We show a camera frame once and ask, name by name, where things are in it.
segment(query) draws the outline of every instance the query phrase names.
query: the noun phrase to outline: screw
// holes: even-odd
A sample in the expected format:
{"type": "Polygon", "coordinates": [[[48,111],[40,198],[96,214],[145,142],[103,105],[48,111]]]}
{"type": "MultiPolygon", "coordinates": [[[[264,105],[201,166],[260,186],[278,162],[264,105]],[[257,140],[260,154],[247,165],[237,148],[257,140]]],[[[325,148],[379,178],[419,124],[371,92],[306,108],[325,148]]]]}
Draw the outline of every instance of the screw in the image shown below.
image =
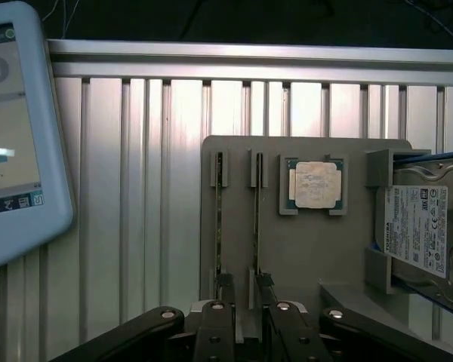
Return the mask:
{"type": "Polygon", "coordinates": [[[280,308],[283,311],[287,311],[290,309],[290,305],[288,303],[281,302],[281,303],[277,304],[277,308],[280,308]]]}
{"type": "Polygon", "coordinates": [[[341,319],[344,316],[342,311],[336,311],[336,310],[330,311],[329,315],[335,319],[341,319]]]}
{"type": "Polygon", "coordinates": [[[173,318],[174,317],[174,312],[172,311],[165,311],[163,314],[161,314],[163,318],[173,318]]]}

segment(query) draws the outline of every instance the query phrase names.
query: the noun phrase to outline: dark background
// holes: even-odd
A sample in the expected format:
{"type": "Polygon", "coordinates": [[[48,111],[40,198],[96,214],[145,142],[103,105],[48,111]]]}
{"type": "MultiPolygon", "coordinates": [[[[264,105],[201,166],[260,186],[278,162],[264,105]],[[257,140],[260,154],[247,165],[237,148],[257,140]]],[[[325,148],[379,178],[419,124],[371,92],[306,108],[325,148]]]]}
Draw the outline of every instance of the dark background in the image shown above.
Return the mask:
{"type": "MultiPolygon", "coordinates": [[[[45,21],[60,38],[63,0],[45,21]]],[[[28,0],[45,16],[55,0],[28,0]]],[[[415,0],[453,31],[453,0],[415,0]]],[[[66,0],[68,16],[76,0],[66,0]]],[[[453,39],[403,0],[80,0],[67,38],[453,49],[453,39]]]]}

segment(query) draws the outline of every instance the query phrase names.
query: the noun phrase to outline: gray mounting plate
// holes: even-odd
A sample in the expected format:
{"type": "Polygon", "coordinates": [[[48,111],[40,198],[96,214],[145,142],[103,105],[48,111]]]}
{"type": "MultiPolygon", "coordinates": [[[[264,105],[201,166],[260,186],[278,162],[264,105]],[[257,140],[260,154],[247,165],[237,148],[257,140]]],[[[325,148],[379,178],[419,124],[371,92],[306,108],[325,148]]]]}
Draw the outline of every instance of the gray mounting plate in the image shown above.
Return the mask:
{"type": "Polygon", "coordinates": [[[405,140],[208,137],[202,146],[202,218],[200,296],[208,299],[215,261],[215,187],[211,186],[211,156],[227,152],[222,191],[221,265],[234,277],[236,313],[243,334],[255,336],[249,307],[249,268],[254,250],[254,188],[251,187],[250,150],[263,152],[267,161],[267,187],[261,190],[260,267],[269,272],[278,299],[304,304],[317,316],[319,280],[361,286],[364,283],[365,248],[374,240],[374,192],[367,184],[366,152],[411,149],[405,140]],[[349,160],[348,208],[344,216],[327,210],[299,210],[279,214],[279,159],[323,161],[329,154],[349,160]]]}

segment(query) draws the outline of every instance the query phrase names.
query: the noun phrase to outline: hard drive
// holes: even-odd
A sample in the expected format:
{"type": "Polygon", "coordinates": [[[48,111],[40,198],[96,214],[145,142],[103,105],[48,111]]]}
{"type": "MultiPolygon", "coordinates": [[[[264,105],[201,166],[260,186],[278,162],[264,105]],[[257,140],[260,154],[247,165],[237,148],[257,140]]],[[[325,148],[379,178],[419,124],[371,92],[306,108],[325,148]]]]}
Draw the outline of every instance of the hard drive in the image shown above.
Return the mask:
{"type": "Polygon", "coordinates": [[[453,312],[453,158],[394,164],[376,194],[376,242],[404,285],[453,312]]]}

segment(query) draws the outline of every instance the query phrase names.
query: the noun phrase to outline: hard drive label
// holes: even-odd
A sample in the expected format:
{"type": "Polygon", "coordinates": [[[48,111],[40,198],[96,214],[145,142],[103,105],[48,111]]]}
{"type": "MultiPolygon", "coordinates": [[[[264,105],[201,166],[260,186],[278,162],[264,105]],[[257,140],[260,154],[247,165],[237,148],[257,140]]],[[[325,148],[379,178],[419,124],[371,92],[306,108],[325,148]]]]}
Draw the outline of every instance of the hard drive label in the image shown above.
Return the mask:
{"type": "Polygon", "coordinates": [[[446,278],[446,186],[393,186],[385,196],[384,252],[446,278]]]}

